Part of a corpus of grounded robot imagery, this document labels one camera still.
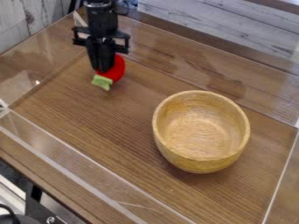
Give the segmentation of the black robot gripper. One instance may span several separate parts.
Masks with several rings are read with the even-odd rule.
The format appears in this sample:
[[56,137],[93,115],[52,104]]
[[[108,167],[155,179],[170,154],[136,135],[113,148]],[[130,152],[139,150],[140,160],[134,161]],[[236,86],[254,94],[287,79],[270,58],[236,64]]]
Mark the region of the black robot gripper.
[[[84,0],[83,6],[88,25],[72,28],[72,43],[87,47],[92,68],[105,73],[115,65],[116,52],[128,54],[131,36],[118,29],[118,16],[124,16],[127,12],[118,10],[118,0]],[[81,38],[80,33],[87,34],[89,38]],[[116,44],[115,39],[123,39],[124,44]]]

